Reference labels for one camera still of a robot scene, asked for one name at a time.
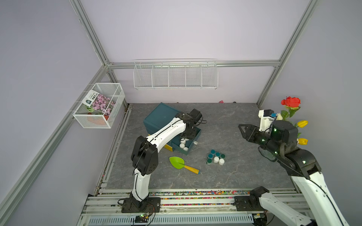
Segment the teal drawer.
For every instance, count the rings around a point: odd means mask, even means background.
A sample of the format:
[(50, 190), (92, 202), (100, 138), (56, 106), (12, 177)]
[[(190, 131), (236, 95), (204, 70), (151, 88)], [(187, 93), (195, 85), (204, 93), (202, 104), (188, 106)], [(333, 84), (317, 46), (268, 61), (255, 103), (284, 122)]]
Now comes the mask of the teal drawer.
[(185, 139), (185, 137), (182, 136), (182, 134), (177, 135), (171, 140), (171, 147), (173, 148), (173, 151), (179, 152), (183, 155), (188, 155), (191, 153), (193, 147), (195, 146), (194, 142), (196, 142), (200, 135), (201, 135), (201, 129), (195, 128), (196, 136), (194, 139), (186, 139), (185, 147), (188, 147), (188, 151), (184, 151), (183, 148), (180, 148), (181, 140)]

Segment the teal drawer cabinet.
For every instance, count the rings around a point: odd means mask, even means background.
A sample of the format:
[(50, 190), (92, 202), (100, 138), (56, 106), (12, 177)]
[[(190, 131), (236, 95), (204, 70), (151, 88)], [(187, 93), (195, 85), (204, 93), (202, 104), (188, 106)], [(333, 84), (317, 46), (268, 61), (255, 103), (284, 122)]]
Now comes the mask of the teal drawer cabinet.
[(143, 121), (149, 135), (162, 129), (180, 111), (164, 103), (160, 103)]

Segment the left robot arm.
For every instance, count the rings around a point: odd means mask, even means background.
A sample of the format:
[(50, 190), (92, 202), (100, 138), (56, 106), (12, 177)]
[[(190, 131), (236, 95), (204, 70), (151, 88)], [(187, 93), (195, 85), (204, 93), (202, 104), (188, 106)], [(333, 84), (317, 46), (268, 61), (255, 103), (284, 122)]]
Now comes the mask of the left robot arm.
[(130, 197), (119, 203), (122, 213), (152, 214), (160, 212), (161, 199), (150, 197), (150, 176), (158, 166), (158, 153), (176, 136), (193, 140), (197, 136), (197, 126), (203, 122), (202, 113), (193, 109), (190, 113), (177, 113), (175, 117), (157, 132), (147, 136), (139, 136), (133, 148), (134, 185)]

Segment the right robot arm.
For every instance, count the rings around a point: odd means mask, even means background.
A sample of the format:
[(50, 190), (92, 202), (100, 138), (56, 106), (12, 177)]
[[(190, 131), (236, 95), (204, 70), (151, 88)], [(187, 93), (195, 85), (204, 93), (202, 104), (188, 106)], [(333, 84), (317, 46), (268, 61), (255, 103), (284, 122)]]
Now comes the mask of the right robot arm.
[(303, 194), (313, 217), (307, 217), (276, 198), (260, 186), (250, 192), (250, 205), (272, 213), (288, 226), (347, 226), (326, 185), (315, 156), (297, 146), (298, 129), (289, 121), (274, 121), (270, 131), (261, 131), (252, 124), (238, 126), (242, 137), (270, 153), (286, 170)]

